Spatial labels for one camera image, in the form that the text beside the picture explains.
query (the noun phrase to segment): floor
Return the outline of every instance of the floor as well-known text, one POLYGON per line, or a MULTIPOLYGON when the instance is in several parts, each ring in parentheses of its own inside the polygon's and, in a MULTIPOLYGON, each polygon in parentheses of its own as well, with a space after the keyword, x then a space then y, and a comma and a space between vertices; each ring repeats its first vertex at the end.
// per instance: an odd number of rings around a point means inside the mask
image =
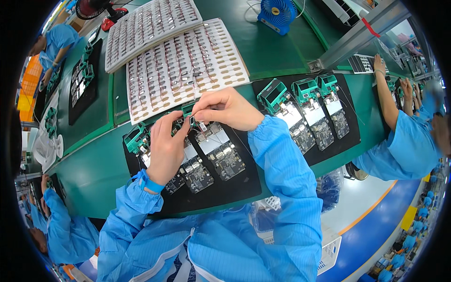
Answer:
POLYGON ((420 180, 345 179, 336 208, 322 215, 322 222, 342 236, 337 262, 317 281, 357 281, 391 247, 421 190, 420 180))

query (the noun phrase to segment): green workbench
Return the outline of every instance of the green workbench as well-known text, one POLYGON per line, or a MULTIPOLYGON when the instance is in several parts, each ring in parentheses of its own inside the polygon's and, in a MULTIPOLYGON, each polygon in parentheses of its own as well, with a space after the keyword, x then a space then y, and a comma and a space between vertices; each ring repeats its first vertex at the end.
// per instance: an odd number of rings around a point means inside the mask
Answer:
MULTIPOLYGON (((132 4, 145 2, 146 0, 134 1, 132 4)), ((251 80, 308 73, 307 61, 317 59, 325 51, 304 17, 296 19, 290 25, 290 32, 281 37, 261 23, 248 22, 244 13, 249 6, 245 1, 212 3, 208 0, 195 0, 195 3, 204 20, 220 17, 224 21, 249 70, 251 80)), ((136 8, 130 5, 125 7, 129 10, 136 8)), ((105 38, 106 34, 101 31, 99 37, 105 38)), ((55 163, 49 173, 57 173, 71 214, 106 218, 109 211, 115 208, 115 190, 125 185, 130 178, 122 145, 122 136, 132 129, 128 122, 125 67, 116 71, 114 75, 103 72, 104 44, 98 74, 98 98, 73 126, 68 126, 70 83, 67 78, 70 77, 72 67, 80 58, 85 44, 80 43, 65 63, 62 80, 64 86, 60 85, 57 129, 58 134, 64 137, 65 157, 55 163)), ((384 138, 381 115, 372 92, 373 77, 345 74, 345 79, 358 115, 361 142, 349 150, 312 166, 317 177, 346 164, 384 138)), ((257 106, 251 84, 236 89, 255 107, 257 106)), ((152 123, 160 116, 154 116, 146 122, 152 123)), ((259 176, 261 180, 264 179, 262 170, 259 170, 259 176)), ((228 208, 270 195, 263 181, 262 194, 258 197, 195 212, 228 208)))

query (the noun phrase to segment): red tape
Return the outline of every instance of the red tape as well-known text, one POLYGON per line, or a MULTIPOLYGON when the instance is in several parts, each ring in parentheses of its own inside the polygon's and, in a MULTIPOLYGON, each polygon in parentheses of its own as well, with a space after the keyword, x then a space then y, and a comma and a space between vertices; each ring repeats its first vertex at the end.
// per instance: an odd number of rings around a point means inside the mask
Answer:
POLYGON ((376 32, 374 31, 374 29, 371 27, 371 25, 367 22, 367 20, 366 20, 365 18, 362 18, 362 22, 365 24, 365 26, 367 27, 367 29, 369 30, 369 32, 370 32, 372 35, 374 35, 374 36, 377 37, 377 38, 381 37, 381 36, 379 35, 379 33, 376 33, 376 32))

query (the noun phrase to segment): white foam tray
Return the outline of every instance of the white foam tray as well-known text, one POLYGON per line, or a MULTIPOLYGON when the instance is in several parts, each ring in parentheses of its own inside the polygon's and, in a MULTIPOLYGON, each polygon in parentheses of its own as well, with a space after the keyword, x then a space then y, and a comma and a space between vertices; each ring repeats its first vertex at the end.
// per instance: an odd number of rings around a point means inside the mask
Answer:
POLYGON ((224 23, 214 18, 131 60, 126 83, 134 125, 205 91, 249 83, 249 77, 224 23), (189 84, 196 72, 201 74, 189 84))
POLYGON ((152 45, 201 24, 202 17, 193 0, 150 1, 110 28, 105 71, 113 73, 152 45))

